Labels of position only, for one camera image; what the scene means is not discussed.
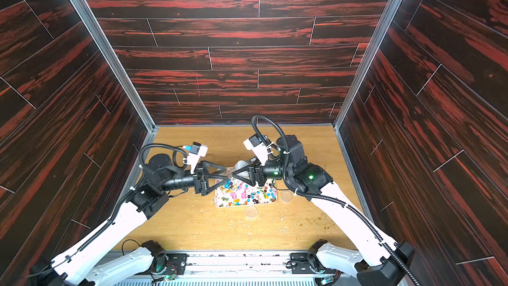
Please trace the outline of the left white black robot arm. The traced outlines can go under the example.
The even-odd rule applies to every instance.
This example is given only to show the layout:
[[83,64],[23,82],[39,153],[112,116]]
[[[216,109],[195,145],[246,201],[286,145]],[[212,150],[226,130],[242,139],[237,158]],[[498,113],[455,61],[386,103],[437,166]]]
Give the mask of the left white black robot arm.
[[157,242],[144,242],[137,249],[108,263],[105,255],[169,201],[169,192],[194,188],[207,195],[227,182],[226,168],[184,155],[184,166],[167,154],[141,162],[142,178],[120,198],[111,216],[95,230],[49,262],[30,269],[31,285],[114,285],[149,271],[155,275],[176,274],[168,267],[165,249]]

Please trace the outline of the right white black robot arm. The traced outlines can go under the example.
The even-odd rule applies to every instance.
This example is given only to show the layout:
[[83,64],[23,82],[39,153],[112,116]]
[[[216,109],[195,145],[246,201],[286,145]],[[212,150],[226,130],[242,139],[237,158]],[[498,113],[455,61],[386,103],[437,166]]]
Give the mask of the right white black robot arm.
[[355,245],[355,250],[348,250],[317,241],[307,251],[313,271],[335,270],[358,279],[361,285],[398,285],[405,277],[420,285],[410,270],[414,248],[408,242],[396,242],[358,210],[332,176],[308,161],[296,136],[282,136],[271,143],[253,135],[243,144],[255,157],[233,172],[233,177],[250,185],[283,180],[289,191],[321,209]]

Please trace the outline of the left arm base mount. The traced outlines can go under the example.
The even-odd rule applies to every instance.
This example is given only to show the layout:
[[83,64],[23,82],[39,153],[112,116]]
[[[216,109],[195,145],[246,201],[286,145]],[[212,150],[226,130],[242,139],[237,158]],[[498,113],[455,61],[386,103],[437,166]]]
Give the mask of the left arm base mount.
[[137,275],[163,277],[165,275],[183,275],[187,267],[188,254],[166,253],[157,255],[148,270]]

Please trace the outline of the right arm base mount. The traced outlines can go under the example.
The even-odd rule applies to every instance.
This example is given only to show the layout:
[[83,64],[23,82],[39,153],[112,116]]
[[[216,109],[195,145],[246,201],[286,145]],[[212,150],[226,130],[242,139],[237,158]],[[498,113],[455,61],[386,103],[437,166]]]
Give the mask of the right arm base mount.
[[294,252],[290,254],[290,259],[286,263],[286,268],[290,269],[293,274],[328,274],[338,275],[341,271],[328,269],[318,263],[317,259],[308,259],[306,252]]

